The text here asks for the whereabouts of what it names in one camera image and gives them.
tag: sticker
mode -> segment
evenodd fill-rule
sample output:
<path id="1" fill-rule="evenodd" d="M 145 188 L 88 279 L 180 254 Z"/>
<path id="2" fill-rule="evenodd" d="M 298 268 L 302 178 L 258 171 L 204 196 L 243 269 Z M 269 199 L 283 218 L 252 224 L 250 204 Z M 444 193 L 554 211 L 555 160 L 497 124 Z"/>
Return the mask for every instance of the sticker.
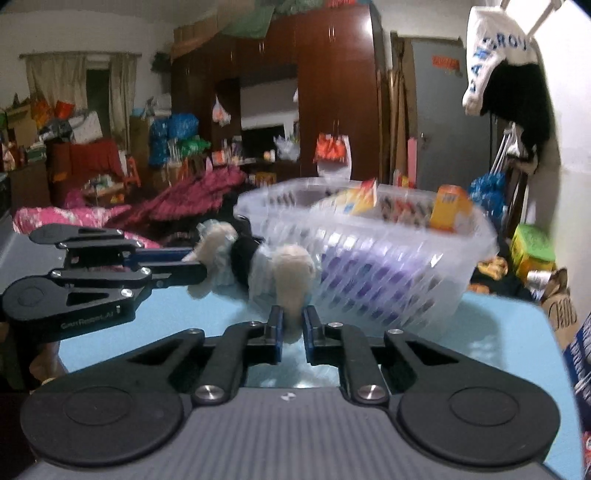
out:
<path id="1" fill-rule="evenodd" d="M 433 58 L 433 66 L 437 67 L 438 69 L 446 69 L 446 70 L 460 70 L 460 61 L 458 59 L 453 59 L 451 57 L 440 57 L 438 55 L 434 55 Z"/>

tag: round black pad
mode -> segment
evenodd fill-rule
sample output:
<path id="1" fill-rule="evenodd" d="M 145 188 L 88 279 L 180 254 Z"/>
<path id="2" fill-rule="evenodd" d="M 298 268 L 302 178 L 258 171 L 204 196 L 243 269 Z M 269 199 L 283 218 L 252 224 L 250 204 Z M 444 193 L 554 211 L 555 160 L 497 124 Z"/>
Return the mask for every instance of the round black pad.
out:
<path id="1" fill-rule="evenodd" d="M 546 455 L 560 425 L 548 394 L 492 368 L 455 373 L 431 370 L 403 395 L 397 420 L 411 440 L 468 467 L 507 468 Z"/>
<path id="2" fill-rule="evenodd" d="M 66 305 L 67 290 L 48 278 L 26 277 L 12 283 L 2 297 L 2 309 L 11 320 L 26 321 L 55 314 Z"/>
<path id="3" fill-rule="evenodd" d="M 41 387 L 21 410 L 31 448 L 80 467 L 120 465 L 158 449 L 180 427 L 183 406 L 172 387 L 142 367 L 83 371 Z"/>

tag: orange box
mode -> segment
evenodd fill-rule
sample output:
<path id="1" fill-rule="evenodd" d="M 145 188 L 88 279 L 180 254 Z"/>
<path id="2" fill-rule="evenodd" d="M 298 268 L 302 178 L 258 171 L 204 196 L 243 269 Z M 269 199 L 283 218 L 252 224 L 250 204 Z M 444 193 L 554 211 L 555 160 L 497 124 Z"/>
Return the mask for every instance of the orange box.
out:
<path id="1" fill-rule="evenodd" d="M 457 232 L 472 213 L 472 201 L 463 188 L 455 185 L 441 185 L 437 191 L 431 221 L 431 228 L 446 232 Z"/>

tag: stuffed toy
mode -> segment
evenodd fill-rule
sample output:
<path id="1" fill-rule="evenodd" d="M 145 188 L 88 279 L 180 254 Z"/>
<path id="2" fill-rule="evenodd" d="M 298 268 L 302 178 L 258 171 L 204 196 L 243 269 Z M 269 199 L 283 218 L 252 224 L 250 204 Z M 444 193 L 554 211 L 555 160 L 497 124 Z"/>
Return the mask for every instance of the stuffed toy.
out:
<path id="1" fill-rule="evenodd" d="M 189 286 L 193 298 L 203 298 L 211 289 L 238 283 L 251 300 L 261 299 L 284 309 L 284 340 L 301 336 L 301 311 L 310 301 L 320 277 L 318 260 L 298 245 L 271 248 L 263 239 L 238 235 L 232 225 L 217 220 L 200 224 L 200 242 L 183 261 L 198 261 L 207 267 L 207 280 Z"/>

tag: white plastic bag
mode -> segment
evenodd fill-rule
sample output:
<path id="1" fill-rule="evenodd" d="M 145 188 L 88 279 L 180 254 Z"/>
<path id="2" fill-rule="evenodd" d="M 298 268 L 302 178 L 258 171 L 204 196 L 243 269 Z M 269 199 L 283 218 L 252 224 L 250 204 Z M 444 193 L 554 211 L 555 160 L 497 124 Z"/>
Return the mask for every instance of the white plastic bag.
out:
<path id="1" fill-rule="evenodd" d="M 293 140 L 277 137 L 274 139 L 281 160 L 297 161 L 300 158 L 300 145 Z"/>
<path id="2" fill-rule="evenodd" d="M 319 177 L 324 177 L 326 179 L 332 180 L 350 180 L 351 179 L 351 166 L 353 163 L 351 157 L 351 144 L 349 143 L 349 136 L 348 135 L 341 135 L 340 136 L 343 142 L 345 143 L 345 147 L 347 147 L 347 163 L 337 163 L 337 162 L 329 162 L 329 161 L 319 161 L 316 164 L 316 169 L 318 171 Z"/>
<path id="3" fill-rule="evenodd" d="M 219 124 L 220 127 L 225 127 L 232 121 L 232 116 L 224 110 L 222 104 L 216 95 L 216 104 L 213 106 L 212 119 L 215 123 Z"/>

